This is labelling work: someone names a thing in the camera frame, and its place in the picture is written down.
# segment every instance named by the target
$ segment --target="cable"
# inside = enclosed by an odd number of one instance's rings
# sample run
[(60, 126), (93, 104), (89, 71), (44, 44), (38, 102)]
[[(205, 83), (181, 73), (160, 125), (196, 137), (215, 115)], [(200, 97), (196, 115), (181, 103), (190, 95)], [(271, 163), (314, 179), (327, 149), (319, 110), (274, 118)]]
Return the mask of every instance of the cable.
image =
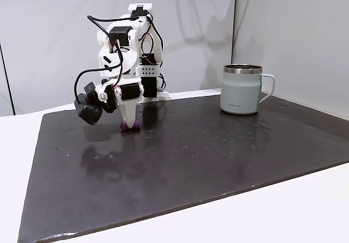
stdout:
[[(118, 52), (118, 55), (119, 55), (119, 64), (115, 65), (115, 66), (112, 66), (112, 67), (109, 67), (109, 68), (99, 68), (99, 69), (89, 69), (89, 70), (84, 70), (82, 71), (78, 77), (76, 78), (75, 80), (75, 83), (74, 83), (74, 95), (75, 95), (75, 99), (77, 101), (77, 103), (80, 103), (79, 101), (79, 98), (77, 96), (77, 91), (76, 91), (76, 87), (77, 87), (77, 83), (79, 82), (79, 79), (80, 77), (85, 74), (85, 73), (88, 73), (88, 72), (97, 72), (97, 71), (105, 71), (105, 70), (113, 70), (113, 69), (116, 69), (120, 66), (122, 66), (122, 63), (124, 61), (123, 59), (123, 56), (122, 56), (122, 52), (119, 48), (119, 45), (110, 37), (109, 33), (106, 31), (105, 28), (103, 28), (100, 24), (97, 23), (97, 21), (100, 21), (100, 22), (112, 22), (112, 21), (125, 21), (125, 20), (137, 20), (138, 17), (128, 17), (128, 18), (121, 18), (121, 19), (97, 19), (95, 17), (92, 17), (90, 15), (87, 15), (87, 18), (90, 20), (90, 22), (92, 22), (93, 24), (95, 24), (98, 28), (100, 28), (106, 35), (107, 37), (109, 38), (109, 42), (111, 45), (114, 45), (114, 47), (116, 48), (116, 51)], [(120, 69), (120, 74), (119, 74), (119, 78), (118, 78), (118, 81), (117, 81), (117, 84), (119, 83), (119, 79), (122, 77), (122, 68)]]
[[(160, 42), (161, 42), (161, 49), (163, 50), (163, 49), (164, 49), (164, 42), (163, 42), (163, 39), (161, 38), (161, 36), (160, 36), (158, 30), (157, 30), (156, 27), (154, 26), (154, 23), (153, 23), (154, 17), (153, 17), (150, 13), (147, 13), (147, 14), (149, 14), (149, 15), (151, 16), (151, 18), (150, 18), (149, 16), (145, 16), (146, 19), (148, 20), (148, 22), (150, 23), (150, 25), (149, 25), (149, 27), (148, 27), (148, 29), (147, 29), (147, 32), (146, 32), (144, 35), (148, 34), (149, 31), (150, 31), (150, 29), (151, 29), (151, 26), (153, 26), (154, 31), (156, 32), (156, 34), (158, 35), (158, 37), (159, 37), (159, 39), (160, 39)], [(117, 44), (117, 43), (111, 38), (111, 36), (109, 35), (109, 33), (106, 31), (106, 29), (103, 28), (103, 27), (102, 27), (100, 24), (98, 24), (97, 22), (114, 22), (114, 21), (137, 20), (139, 17), (142, 17), (142, 16), (127, 17), (127, 18), (120, 18), (120, 19), (98, 19), (98, 18), (92, 17), (92, 16), (90, 16), (90, 15), (87, 15), (87, 18), (90, 20), (90, 22), (92, 22), (93, 24), (95, 24), (98, 28), (100, 28), (100, 29), (107, 35), (107, 37), (109, 38), (109, 42), (110, 42), (110, 44), (112, 45), (112, 48), (113, 48), (113, 45), (114, 45), (114, 47), (116, 48), (116, 51), (115, 51), (115, 52), (118, 52), (118, 56), (119, 56), (120, 62), (119, 62), (119, 64), (117, 64), (117, 65), (115, 65), (115, 66), (112, 66), (112, 67), (109, 67), (109, 68), (89, 69), (89, 70), (84, 70), (84, 71), (82, 71), (82, 72), (77, 76), (77, 78), (76, 78), (76, 80), (75, 80), (75, 83), (74, 83), (74, 95), (75, 95), (75, 99), (76, 99), (76, 101), (77, 101), (78, 103), (80, 103), (80, 101), (79, 101), (79, 98), (78, 98), (78, 96), (77, 96), (76, 88), (77, 88), (77, 83), (79, 82), (79, 79), (80, 79), (80, 77), (81, 77), (83, 74), (88, 73), (88, 72), (98, 72), (98, 71), (105, 71), (105, 70), (113, 70), (113, 69), (116, 69), (116, 68), (118, 68), (118, 67), (121, 66), (120, 74), (119, 74), (118, 80), (117, 80), (116, 84), (113, 86), (113, 88), (115, 88), (116, 85), (119, 83), (119, 81), (120, 81), (120, 79), (121, 79), (121, 77), (122, 77), (122, 74), (123, 74), (123, 73), (122, 73), (123, 55), (122, 55), (121, 48), (119, 47), (119, 44)], [(165, 80), (164, 80), (164, 77), (162, 77), (162, 79), (163, 79), (163, 85), (166, 87), (166, 82), (165, 82)]]
[[(143, 43), (144, 43), (144, 40), (145, 40), (145, 38), (146, 38), (147, 35), (149, 35), (150, 38), (151, 38), (151, 40), (152, 40), (152, 47), (151, 47), (151, 50), (149, 51), (149, 53), (146, 55), (146, 54), (144, 53)], [(142, 52), (143, 52), (143, 54), (144, 54), (144, 56), (142, 56), (142, 58), (147, 58), (147, 57), (149, 57), (149, 56), (152, 54), (153, 48), (154, 48), (154, 38), (153, 38), (153, 36), (152, 36), (150, 33), (145, 33), (145, 35), (144, 35), (144, 37), (143, 37), (143, 40), (142, 40), (142, 43), (141, 43), (141, 50), (142, 50)]]
[(162, 79), (162, 84), (161, 84), (161, 91), (163, 92), (164, 91), (164, 89), (166, 88), (166, 81), (165, 81), (165, 78), (164, 78), (164, 76), (160, 73), (160, 76), (159, 76), (159, 78), (161, 78)]
[(115, 89), (116, 86), (118, 86), (118, 84), (119, 84), (119, 82), (120, 82), (120, 80), (121, 80), (121, 75), (122, 75), (122, 64), (121, 64), (121, 68), (120, 68), (120, 75), (119, 75), (119, 78), (118, 78), (118, 80), (116, 81), (116, 83), (114, 84), (113, 89)]

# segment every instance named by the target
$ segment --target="mug handle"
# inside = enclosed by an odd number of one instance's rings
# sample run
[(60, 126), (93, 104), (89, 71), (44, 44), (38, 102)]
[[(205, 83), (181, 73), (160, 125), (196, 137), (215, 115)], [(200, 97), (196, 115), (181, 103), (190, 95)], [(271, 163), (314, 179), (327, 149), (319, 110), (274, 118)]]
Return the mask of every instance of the mug handle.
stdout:
[(271, 96), (273, 93), (274, 93), (274, 88), (275, 88), (275, 76), (272, 75), (272, 74), (261, 74), (262, 77), (269, 77), (269, 78), (272, 78), (273, 79), (273, 89), (272, 89), (272, 92), (269, 93), (267, 96), (265, 96), (263, 99), (261, 99), (260, 103), (262, 101), (264, 101), (266, 98), (268, 98), (269, 96)]

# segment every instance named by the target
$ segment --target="stainless steel rim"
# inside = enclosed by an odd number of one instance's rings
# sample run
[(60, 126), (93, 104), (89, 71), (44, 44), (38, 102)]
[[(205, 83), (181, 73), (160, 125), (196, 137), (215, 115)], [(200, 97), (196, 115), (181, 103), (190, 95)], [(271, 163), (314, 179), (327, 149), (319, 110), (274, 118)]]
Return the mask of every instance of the stainless steel rim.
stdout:
[(251, 64), (229, 64), (224, 66), (224, 72), (233, 74), (258, 74), (262, 73), (262, 66)]

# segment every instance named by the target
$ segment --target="white table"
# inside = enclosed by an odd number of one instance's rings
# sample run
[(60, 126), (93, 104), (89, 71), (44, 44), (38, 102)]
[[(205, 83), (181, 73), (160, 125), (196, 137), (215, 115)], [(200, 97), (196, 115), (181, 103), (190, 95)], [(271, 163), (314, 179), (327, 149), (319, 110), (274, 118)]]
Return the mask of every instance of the white table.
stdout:
[[(220, 94), (173, 93), (172, 99)], [(65, 105), (0, 118), (1, 242), (17, 242), (42, 116)], [(220, 199), (67, 243), (103, 242), (349, 242), (349, 164)]]

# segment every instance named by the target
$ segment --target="purple object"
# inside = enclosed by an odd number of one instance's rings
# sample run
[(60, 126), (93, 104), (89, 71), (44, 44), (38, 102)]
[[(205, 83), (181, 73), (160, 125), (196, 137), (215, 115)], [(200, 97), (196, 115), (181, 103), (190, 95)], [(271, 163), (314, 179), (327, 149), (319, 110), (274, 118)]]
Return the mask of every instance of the purple object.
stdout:
[[(131, 129), (137, 129), (138, 127), (141, 126), (141, 123), (137, 120), (135, 121), (135, 123), (133, 124), (132, 128)], [(126, 122), (122, 122), (121, 123), (121, 130), (124, 131), (124, 130), (129, 130), (130, 128), (127, 126), (127, 123)]]

